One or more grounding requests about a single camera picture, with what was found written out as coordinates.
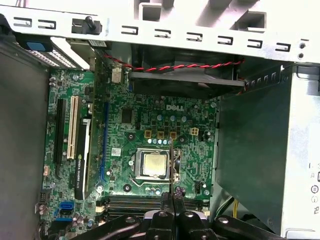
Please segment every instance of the screw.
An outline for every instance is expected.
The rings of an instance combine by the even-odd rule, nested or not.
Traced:
[[[188,218],[192,218],[194,216],[194,214],[191,211],[186,211],[184,215],[186,215]]]
[[[50,183],[50,188],[51,189],[55,189],[56,188],[56,184],[54,182]]]
[[[79,79],[79,76],[78,76],[78,75],[73,75],[73,76],[72,76],[72,79],[73,79],[74,81],[77,81],[77,80]]]
[[[103,190],[104,190],[104,188],[103,188],[101,185],[99,185],[99,186],[96,187],[96,191],[97,191],[98,193],[102,193]]]
[[[132,223],[134,223],[136,220],[133,218],[133,217],[127,217],[126,219],[125,219],[125,222],[126,223],[129,223],[129,224],[132,224]]]
[[[164,211],[160,211],[159,212],[159,216],[160,217],[166,217],[166,216],[168,216],[168,214],[166,214]]]
[[[229,220],[226,219],[225,217],[219,217],[218,220],[220,223],[223,223],[223,224],[227,224],[229,222]]]

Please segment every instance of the sata port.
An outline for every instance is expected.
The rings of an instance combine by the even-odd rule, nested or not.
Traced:
[[[65,216],[65,215],[71,215],[72,214],[72,210],[66,210],[66,209],[61,209],[60,211],[59,211],[59,213],[60,213],[60,215],[61,216]]]
[[[63,201],[59,204],[59,208],[64,210],[72,210],[74,207],[75,203],[73,201]]]

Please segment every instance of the motherboard connector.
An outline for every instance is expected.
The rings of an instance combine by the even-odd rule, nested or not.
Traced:
[[[75,159],[80,124],[81,97],[71,96],[67,158]]]
[[[191,127],[189,130],[189,134],[193,135],[193,136],[198,136],[199,135],[199,128]]]

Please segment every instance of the cable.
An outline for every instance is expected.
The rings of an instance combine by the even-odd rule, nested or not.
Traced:
[[[232,216],[233,216],[235,219],[237,218],[238,205],[239,205],[238,200],[234,200],[234,202],[233,202],[233,213],[232,213]]]
[[[193,63],[193,64],[180,64],[177,66],[161,66],[161,67],[144,68],[144,67],[132,66],[124,61],[121,61],[113,56],[110,56],[109,54],[105,54],[104,56],[112,61],[122,64],[126,68],[132,68],[134,71],[146,71],[146,72],[163,71],[163,70],[169,70],[169,69],[184,69],[184,68],[216,69],[216,68],[220,68],[228,65],[240,65],[245,61],[245,59],[242,59],[240,61],[228,61],[225,63],[218,63],[215,65],[207,65],[207,64],[200,65],[200,64]]]
[[[224,203],[222,203],[221,206],[216,210],[215,216],[217,217],[222,215],[230,207],[234,200],[234,197],[228,197],[228,199]]]

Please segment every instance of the gray metal wall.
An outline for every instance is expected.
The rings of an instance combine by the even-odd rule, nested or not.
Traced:
[[[0,239],[32,240],[39,220],[34,209],[44,165],[48,73],[3,49],[0,42]]]

